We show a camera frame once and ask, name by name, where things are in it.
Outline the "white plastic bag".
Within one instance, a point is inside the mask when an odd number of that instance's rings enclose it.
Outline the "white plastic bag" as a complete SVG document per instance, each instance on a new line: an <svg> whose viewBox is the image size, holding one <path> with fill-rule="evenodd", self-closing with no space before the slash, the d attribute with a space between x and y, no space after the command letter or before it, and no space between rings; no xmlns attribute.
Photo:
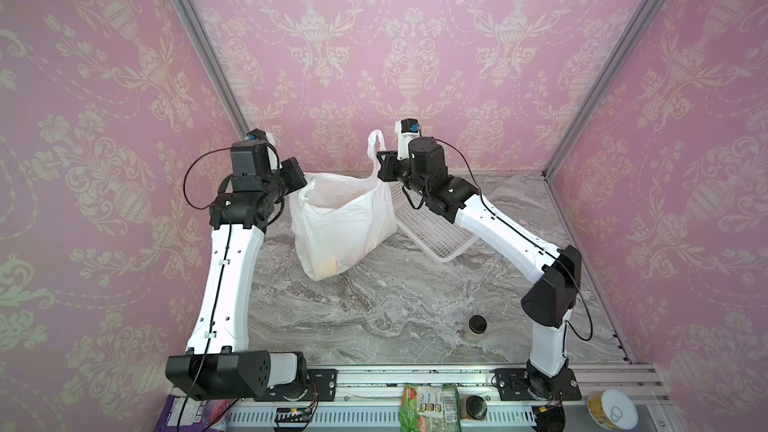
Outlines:
<svg viewBox="0 0 768 432"><path fill-rule="evenodd" d="M384 134L372 131L367 146L370 176L307 173L307 185L289 197L295 249L310 279L347 271L397 231L389 185L378 178L376 154L384 149Z"/></svg>

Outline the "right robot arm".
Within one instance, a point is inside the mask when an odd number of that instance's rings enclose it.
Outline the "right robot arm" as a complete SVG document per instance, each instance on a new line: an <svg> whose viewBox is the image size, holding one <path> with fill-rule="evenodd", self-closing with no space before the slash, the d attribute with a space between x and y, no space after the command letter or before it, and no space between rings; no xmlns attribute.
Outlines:
<svg viewBox="0 0 768 432"><path fill-rule="evenodd" d="M521 299L532 321L525 371L528 391L553 402L579 399L566 335L581 298L581 252L541 239L493 206L474 180L450 174L445 145L433 137L417 136L408 141L404 153L379 151L378 178L418 194L428 210L482 239L522 273L531 283Z"/></svg>

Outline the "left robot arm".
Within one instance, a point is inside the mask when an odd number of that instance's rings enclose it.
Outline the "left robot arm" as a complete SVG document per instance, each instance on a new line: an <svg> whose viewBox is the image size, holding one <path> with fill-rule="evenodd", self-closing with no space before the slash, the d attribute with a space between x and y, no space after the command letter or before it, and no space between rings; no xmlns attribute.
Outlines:
<svg viewBox="0 0 768 432"><path fill-rule="evenodd" d="M232 171L207 207L211 262L199 316L184 353L168 358L165 375L198 401L298 399L308 387L304 355L250 349L248 301L267 229L307 181L298 161L280 159L262 130L227 150Z"/></svg>

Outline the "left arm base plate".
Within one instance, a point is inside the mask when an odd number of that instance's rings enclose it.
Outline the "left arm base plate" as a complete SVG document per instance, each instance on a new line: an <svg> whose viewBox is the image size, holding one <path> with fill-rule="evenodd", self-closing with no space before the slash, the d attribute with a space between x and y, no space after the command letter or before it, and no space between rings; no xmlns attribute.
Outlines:
<svg viewBox="0 0 768 432"><path fill-rule="evenodd" d="M303 385L280 385L268 389L259 402L333 402L338 381L337 369L313 368L307 371Z"/></svg>

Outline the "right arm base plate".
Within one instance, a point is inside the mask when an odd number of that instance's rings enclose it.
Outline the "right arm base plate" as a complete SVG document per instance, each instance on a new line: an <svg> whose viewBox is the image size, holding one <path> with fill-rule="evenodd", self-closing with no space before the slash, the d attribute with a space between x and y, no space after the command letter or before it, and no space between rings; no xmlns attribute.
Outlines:
<svg viewBox="0 0 768 432"><path fill-rule="evenodd" d="M491 384L502 401L580 401L582 393L575 374L568 365L554 377L535 368L497 368Z"/></svg>

